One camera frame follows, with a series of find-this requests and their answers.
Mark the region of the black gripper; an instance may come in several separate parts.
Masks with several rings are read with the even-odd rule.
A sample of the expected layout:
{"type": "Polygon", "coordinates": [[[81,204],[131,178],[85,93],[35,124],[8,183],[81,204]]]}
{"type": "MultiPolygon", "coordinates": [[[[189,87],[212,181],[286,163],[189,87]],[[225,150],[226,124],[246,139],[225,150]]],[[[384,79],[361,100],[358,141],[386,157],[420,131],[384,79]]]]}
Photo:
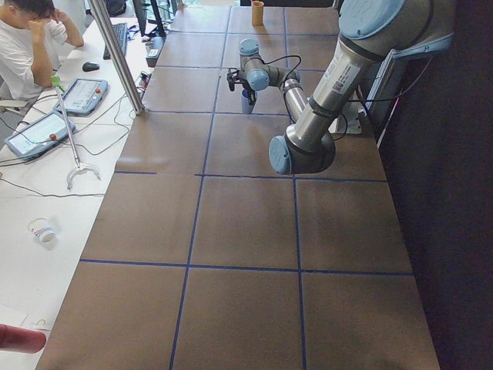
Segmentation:
{"type": "Polygon", "coordinates": [[[243,87],[242,97],[248,99],[250,105],[254,105],[257,99],[257,92],[250,86],[246,79],[242,80],[241,86],[243,87]]]}

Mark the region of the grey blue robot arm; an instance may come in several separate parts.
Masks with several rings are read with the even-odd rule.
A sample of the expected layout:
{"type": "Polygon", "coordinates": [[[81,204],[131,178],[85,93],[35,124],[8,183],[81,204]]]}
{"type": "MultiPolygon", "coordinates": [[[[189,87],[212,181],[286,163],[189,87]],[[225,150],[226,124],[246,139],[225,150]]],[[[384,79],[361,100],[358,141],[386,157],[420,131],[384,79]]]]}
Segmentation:
{"type": "Polygon", "coordinates": [[[312,96],[306,96],[296,69],[269,66],[253,39],[240,43],[240,67],[230,69],[230,88],[241,85],[250,105],[257,92],[277,87],[293,124],[269,145],[270,165],[279,174],[320,173],[334,161],[329,132],[367,70],[398,57],[431,56],[451,44],[454,1],[345,1],[340,7],[334,56],[312,96]]]}

